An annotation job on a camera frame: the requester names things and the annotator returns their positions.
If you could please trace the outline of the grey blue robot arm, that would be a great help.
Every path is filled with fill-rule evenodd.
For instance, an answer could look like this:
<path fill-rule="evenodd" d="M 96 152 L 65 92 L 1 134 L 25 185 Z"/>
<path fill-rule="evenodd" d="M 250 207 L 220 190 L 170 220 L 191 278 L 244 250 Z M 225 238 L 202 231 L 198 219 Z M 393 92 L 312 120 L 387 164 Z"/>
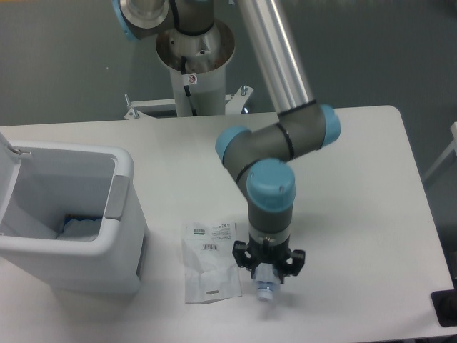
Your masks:
<path fill-rule="evenodd" d="M 230 28 L 212 1 L 114 1 L 124 36 L 156 37 L 156 52 L 170 72 L 178 116 L 226 113 L 225 68 L 234 54 Z M 289 248 L 296 196 L 288 163 L 335 142 L 335 111 L 311 92 L 279 1 L 239 1 L 276 123 L 257 131 L 233 126 L 216 140 L 216 153 L 248 203 L 249 241 L 233 245 L 237 265 L 253 278 L 268 264 L 279 280 L 299 274 L 306 254 Z"/>

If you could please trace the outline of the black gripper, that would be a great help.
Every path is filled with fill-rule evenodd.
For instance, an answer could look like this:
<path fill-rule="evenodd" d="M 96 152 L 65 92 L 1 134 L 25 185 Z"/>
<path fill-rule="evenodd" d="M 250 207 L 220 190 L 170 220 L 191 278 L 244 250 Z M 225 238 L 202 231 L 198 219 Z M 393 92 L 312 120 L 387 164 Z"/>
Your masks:
<path fill-rule="evenodd" d="M 232 254 L 238 267 L 249 271 L 252 279 L 259 264 L 276 265 L 278 278 L 283 284 L 285 278 L 298 276 L 306 260 L 306 252 L 300 249 L 290 250 L 289 241 L 288 238 L 278 245 L 264 246 L 253 238 L 249 239 L 249 243 L 236 240 Z"/>

